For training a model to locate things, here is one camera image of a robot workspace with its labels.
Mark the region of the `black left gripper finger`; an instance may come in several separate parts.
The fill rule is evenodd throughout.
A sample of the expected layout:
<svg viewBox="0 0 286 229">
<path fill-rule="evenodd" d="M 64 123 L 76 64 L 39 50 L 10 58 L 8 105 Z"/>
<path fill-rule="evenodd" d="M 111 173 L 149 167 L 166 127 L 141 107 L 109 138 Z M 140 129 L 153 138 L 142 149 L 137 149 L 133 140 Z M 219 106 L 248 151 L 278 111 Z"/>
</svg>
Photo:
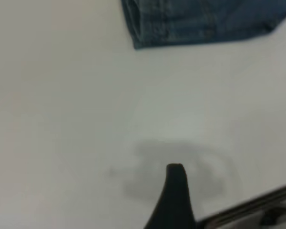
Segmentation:
<svg viewBox="0 0 286 229">
<path fill-rule="evenodd" d="M 168 164 L 165 183 L 146 229 L 195 229 L 188 181 L 182 164 Z"/>
</svg>

